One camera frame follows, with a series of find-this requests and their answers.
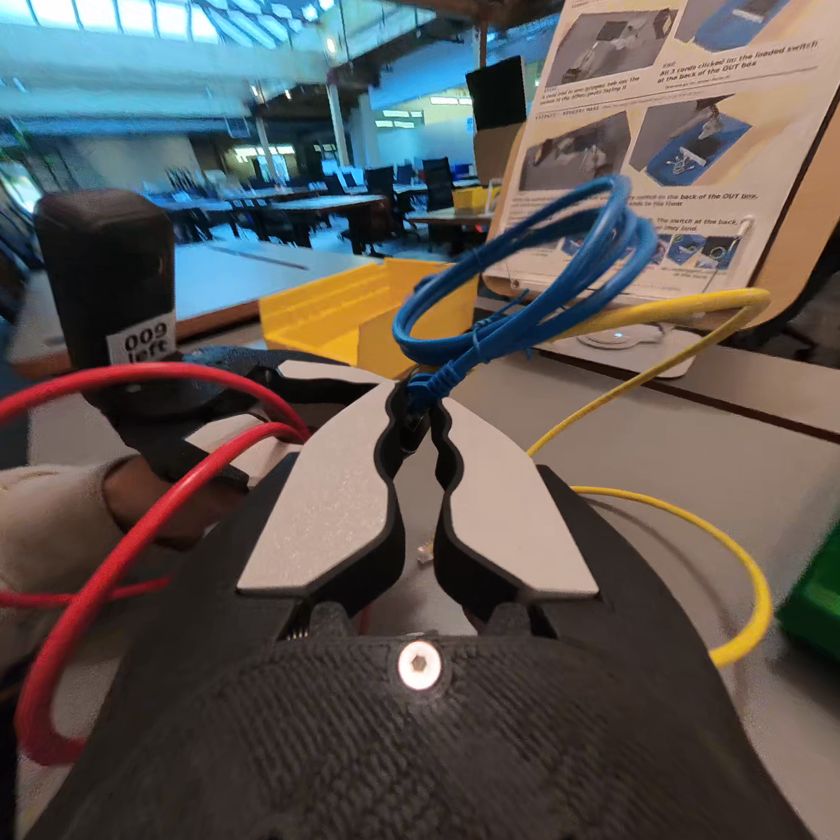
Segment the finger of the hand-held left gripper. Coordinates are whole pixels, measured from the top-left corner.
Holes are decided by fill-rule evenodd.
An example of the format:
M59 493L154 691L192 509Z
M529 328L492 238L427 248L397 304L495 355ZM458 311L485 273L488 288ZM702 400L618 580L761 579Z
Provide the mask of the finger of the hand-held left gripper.
M262 413L240 413L215 419L184 437L187 452L203 460L229 442L240 438L252 428L269 424ZM212 479L213 484L232 489L253 489L285 457L297 453L302 443L284 434L266 437L231 458Z
M276 372L281 391L371 391L383 386L395 388L393 380L342 364L306 360L285 360Z

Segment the yellow plastic bin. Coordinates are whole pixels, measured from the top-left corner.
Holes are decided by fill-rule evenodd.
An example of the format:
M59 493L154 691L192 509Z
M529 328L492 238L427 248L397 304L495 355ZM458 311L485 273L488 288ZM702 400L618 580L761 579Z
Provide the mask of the yellow plastic bin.
M386 258L259 299L268 348L295 350L399 379L415 365L392 323L424 278L451 264Z

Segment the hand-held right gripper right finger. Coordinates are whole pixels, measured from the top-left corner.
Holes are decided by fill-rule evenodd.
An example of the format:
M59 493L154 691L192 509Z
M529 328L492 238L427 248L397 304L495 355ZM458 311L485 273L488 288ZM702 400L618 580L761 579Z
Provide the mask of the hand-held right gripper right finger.
M461 605L591 599L599 587L537 465L499 429L446 397L434 408L444 496L434 570Z

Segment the green plastic bin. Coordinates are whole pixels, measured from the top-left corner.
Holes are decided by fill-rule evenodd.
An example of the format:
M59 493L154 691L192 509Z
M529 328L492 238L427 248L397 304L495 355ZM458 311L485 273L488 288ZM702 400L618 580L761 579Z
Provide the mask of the green plastic bin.
M839 665L839 522L775 613L794 644Z

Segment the instruction sheet board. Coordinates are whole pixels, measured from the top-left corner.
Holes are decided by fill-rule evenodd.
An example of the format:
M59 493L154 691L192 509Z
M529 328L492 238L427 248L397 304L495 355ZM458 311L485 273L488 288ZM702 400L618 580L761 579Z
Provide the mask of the instruction sheet board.
M626 305L756 287L798 302L838 237L839 3L568 2L492 238L604 176L658 235Z

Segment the white stand base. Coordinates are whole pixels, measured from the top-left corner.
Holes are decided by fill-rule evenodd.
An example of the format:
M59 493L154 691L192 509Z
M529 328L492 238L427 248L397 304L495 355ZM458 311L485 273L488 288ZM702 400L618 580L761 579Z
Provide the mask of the white stand base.
M687 350L699 334L668 323L636 324L584 334L574 339L579 357L638 374Z

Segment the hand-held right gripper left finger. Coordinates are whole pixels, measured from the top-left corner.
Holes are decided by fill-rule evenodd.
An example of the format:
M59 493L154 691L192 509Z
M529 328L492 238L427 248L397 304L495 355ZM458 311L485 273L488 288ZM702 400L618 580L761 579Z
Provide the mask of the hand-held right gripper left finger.
M403 572L394 478L403 390L377 385L303 446L238 579L241 595L373 602Z

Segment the cardboard panel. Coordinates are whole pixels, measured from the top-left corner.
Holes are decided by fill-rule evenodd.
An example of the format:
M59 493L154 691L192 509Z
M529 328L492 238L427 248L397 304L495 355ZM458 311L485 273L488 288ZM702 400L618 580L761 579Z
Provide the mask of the cardboard panel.
M478 130L474 135L476 177L482 186L500 182L512 152L518 148L525 122L495 129Z

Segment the person's left hand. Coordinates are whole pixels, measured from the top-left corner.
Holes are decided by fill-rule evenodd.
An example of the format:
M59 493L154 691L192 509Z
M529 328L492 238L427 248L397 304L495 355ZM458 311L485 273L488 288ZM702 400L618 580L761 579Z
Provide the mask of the person's left hand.
M118 461L102 482L103 498L112 519L124 532L131 530L171 488L138 455ZM157 532L156 542L174 550L191 548L247 495L247 489L211 479L167 519Z

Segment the person's left forearm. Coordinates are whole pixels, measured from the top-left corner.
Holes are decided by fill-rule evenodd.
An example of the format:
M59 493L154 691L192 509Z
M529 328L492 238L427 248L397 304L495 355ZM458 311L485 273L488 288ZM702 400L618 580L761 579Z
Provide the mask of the person's left forearm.
M2 595L77 592L123 538L107 480L137 458L1 473Z

